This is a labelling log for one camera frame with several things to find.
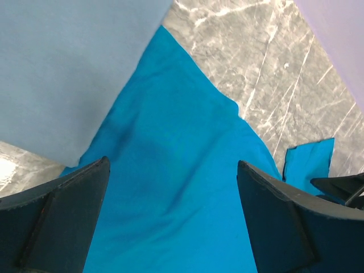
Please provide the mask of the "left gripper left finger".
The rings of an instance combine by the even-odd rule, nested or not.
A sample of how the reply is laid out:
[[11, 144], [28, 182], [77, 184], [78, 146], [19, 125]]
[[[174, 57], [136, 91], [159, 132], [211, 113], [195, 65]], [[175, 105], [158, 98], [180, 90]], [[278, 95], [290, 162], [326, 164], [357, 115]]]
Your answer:
[[1, 198], [1, 272], [82, 272], [109, 176], [104, 156]]

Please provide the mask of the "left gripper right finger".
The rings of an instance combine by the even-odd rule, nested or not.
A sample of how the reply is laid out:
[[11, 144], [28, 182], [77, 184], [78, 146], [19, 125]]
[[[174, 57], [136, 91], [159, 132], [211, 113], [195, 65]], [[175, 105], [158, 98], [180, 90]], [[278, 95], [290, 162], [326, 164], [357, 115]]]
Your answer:
[[240, 161], [237, 184], [258, 272], [362, 272], [363, 210]]

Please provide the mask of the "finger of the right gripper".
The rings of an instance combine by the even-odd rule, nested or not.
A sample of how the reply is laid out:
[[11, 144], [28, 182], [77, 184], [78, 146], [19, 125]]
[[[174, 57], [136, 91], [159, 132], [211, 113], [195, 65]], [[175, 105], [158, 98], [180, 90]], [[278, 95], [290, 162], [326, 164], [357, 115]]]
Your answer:
[[311, 184], [326, 201], [363, 210], [363, 173], [343, 177], [315, 178]]

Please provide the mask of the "bright blue t shirt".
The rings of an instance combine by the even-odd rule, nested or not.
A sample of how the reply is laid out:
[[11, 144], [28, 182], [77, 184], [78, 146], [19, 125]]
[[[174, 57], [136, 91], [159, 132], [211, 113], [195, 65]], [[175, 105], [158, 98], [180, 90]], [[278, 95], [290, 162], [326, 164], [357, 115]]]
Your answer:
[[85, 272], [255, 272], [237, 187], [244, 160], [311, 194], [334, 139], [290, 148], [280, 173], [238, 106], [159, 27], [92, 144], [110, 179]]

